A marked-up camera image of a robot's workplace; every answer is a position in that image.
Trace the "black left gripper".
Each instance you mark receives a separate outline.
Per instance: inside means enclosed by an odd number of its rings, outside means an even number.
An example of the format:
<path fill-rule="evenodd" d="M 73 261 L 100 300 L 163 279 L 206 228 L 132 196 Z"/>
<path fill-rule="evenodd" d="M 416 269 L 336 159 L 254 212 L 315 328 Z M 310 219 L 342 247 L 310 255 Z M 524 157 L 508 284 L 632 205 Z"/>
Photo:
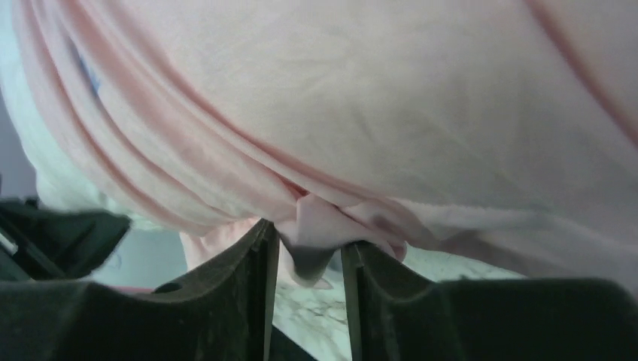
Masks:
<path fill-rule="evenodd" d="M 267 360 L 279 240 L 261 220 L 236 244 L 152 293 L 84 278 L 130 220 L 1 199 L 3 360 Z"/>

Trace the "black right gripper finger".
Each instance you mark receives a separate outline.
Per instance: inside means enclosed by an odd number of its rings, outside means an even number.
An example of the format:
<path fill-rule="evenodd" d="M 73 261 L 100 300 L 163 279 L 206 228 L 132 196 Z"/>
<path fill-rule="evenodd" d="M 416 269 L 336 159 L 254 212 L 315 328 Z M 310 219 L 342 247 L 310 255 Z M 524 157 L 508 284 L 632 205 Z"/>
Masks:
<path fill-rule="evenodd" d="M 355 360 L 637 358 L 637 305 L 614 283 L 435 282 L 364 242 L 341 257 Z"/>

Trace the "white pillow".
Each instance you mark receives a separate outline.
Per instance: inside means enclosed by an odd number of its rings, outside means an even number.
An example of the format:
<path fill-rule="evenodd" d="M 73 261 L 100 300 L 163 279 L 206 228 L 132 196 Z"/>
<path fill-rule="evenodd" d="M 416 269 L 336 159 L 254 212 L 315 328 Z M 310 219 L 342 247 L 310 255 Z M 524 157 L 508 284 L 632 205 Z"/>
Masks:
<path fill-rule="evenodd" d="M 47 130 L 26 81 L 11 2 L 1 2 L 1 90 L 8 116 L 17 131 L 26 158 L 35 170 L 36 190 L 44 206 L 63 212 L 108 211 L 128 217 L 134 229 L 164 230 L 119 205 L 100 191 L 72 164 Z"/>

